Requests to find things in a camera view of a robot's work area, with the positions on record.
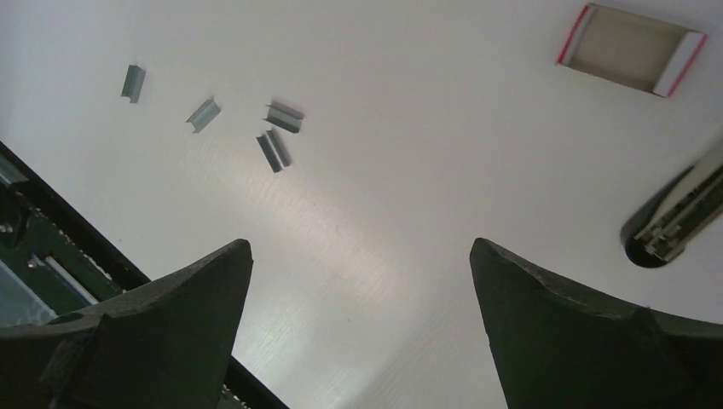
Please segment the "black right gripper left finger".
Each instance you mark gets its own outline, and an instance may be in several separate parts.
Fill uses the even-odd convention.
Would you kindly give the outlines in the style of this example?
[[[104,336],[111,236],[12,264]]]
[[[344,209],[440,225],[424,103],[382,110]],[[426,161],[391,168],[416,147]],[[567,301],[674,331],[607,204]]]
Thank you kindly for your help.
[[[2,329],[2,407],[216,407],[252,264],[237,239],[47,324]]]

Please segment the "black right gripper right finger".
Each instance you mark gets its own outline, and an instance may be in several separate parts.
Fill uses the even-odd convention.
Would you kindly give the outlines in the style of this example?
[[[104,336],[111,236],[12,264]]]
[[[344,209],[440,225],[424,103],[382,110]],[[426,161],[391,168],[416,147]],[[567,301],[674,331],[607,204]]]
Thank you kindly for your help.
[[[469,260],[510,408],[721,407],[721,325],[612,297],[489,239]]]

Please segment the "staple box tray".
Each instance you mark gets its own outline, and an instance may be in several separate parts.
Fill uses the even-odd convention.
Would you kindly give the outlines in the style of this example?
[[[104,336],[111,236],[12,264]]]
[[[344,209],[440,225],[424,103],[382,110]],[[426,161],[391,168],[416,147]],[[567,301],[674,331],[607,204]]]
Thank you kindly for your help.
[[[602,3],[586,3],[556,64],[661,98],[678,89],[706,32]]]

